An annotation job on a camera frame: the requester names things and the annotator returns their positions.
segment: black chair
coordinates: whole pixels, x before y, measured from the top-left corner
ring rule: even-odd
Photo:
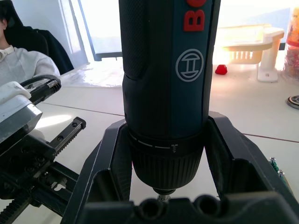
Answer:
[[[7,42],[16,48],[38,51],[49,56],[49,47],[43,35],[31,27],[8,28],[4,31]]]
[[[23,26],[11,0],[1,0],[0,7],[3,8],[8,28]]]
[[[10,45],[16,48],[24,48],[27,51],[38,51],[49,56],[49,48],[43,35],[34,31],[31,27],[25,27],[15,11],[11,0],[0,1],[4,16],[7,20],[5,38]]]
[[[25,27],[11,0],[0,0],[0,7],[4,8],[7,20],[7,29],[4,31],[4,35],[9,44],[16,48],[38,51],[49,56],[56,64],[60,74],[74,69],[65,49],[49,31]]]

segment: white sweater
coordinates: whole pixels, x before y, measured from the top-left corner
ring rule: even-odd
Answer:
[[[39,75],[59,76],[59,70],[51,58],[23,48],[0,50],[0,86],[16,81],[21,83]]]

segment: bosch logo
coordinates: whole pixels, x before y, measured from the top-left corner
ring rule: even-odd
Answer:
[[[206,0],[186,0],[187,4],[193,8],[202,7]],[[205,27],[205,12],[201,9],[194,12],[190,10],[184,16],[184,31],[203,31]]]
[[[177,59],[176,73],[184,82],[196,80],[204,68],[204,57],[197,49],[189,49],[183,52]]]

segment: bottle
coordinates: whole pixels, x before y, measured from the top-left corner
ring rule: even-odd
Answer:
[[[291,14],[285,51],[285,77],[299,81],[299,7],[295,7]]]

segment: black cylinder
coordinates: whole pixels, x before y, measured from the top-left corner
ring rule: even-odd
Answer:
[[[220,0],[119,0],[125,118],[138,177],[171,190],[196,174]]]

